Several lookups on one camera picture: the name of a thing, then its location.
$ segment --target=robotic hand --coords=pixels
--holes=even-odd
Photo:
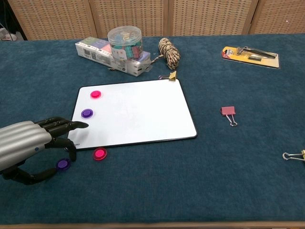
[[[47,148],[66,148],[71,161],[76,160],[76,148],[69,139],[59,138],[70,130],[86,128],[88,124],[52,117],[39,122],[25,121],[0,128],[0,174],[25,185],[41,182],[53,176],[56,168],[30,175],[18,166]]]

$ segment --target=plastic container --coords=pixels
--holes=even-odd
[[[142,33],[135,26],[120,26],[108,33],[114,59],[126,61],[137,59],[143,51]]]

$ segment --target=white box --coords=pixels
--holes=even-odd
[[[151,54],[145,51],[137,60],[117,61],[112,57],[109,42],[94,37],[88,37],[77,42],[75,46],[79,56],[134,76],[139,76],[151,64]]]

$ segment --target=twine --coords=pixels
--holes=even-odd
[[[155,63],[161,57],[167,60],[167,65],[170,69],[175,70],[179,65],[180,54],[178,49],[167,38],[162,38],[159,42],[160,54],[152,62]]]

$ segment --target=white board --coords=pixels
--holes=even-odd
[[[93,99],[90,94],[96,90],[102,96]],[[82,117],[84,109],[92,109],[93,116]],[[72,120],[89,124],[69,132],[77,149],[197,136],[179,80],[82,87]]]

